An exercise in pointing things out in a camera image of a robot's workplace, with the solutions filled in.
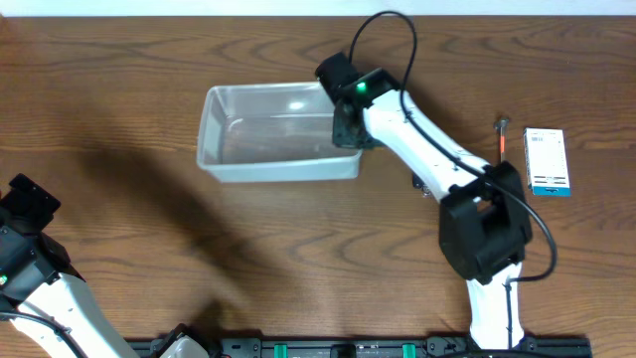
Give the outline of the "white blue tool box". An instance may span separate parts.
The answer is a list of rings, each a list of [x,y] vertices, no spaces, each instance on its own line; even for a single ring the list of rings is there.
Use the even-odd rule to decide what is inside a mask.
[[[528,186],[535,196],[571,195],[562,129],[524,130]]]

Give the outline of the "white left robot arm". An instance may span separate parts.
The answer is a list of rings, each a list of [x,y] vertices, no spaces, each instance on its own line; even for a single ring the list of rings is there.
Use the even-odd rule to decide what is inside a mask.
[[[20,173],[1,198],[1,318],[52,357],[136,357],[60,243],[44,233],[61,203]]]

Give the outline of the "clear plastic container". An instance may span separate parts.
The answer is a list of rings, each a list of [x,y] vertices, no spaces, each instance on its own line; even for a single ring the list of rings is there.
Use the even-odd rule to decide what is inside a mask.
[[[317,82],[215,86],[196,162],[221,183],[355,179],[362,152],[333,144],[333,113]]]

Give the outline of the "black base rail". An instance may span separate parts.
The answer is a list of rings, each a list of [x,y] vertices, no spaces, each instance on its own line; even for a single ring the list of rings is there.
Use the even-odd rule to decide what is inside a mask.
[[[405,339],[262,339],[260,337],[204,338],[185,324],[155,339],[126,342],[141,357],[159,357],[179,338],[203,346],[205,357],[226,358],[425,358],[425,357],[575,357],[592,358],[582,337],[526,336],[510,350],[481,349],[467,335],[437,335]]]

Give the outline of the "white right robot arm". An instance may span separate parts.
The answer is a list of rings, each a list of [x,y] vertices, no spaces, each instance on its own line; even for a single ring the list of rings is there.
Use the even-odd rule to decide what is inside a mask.
[[[532,237],[518,171],[490,165],[437,127],[387,71],[362,74],[338,53],[315,76],[333,102],[333,141],[352,148],[384,145],[418,176],[439,204],[439,246],[465,279],[470,337],[484,350],[524,338],[517,278]]]

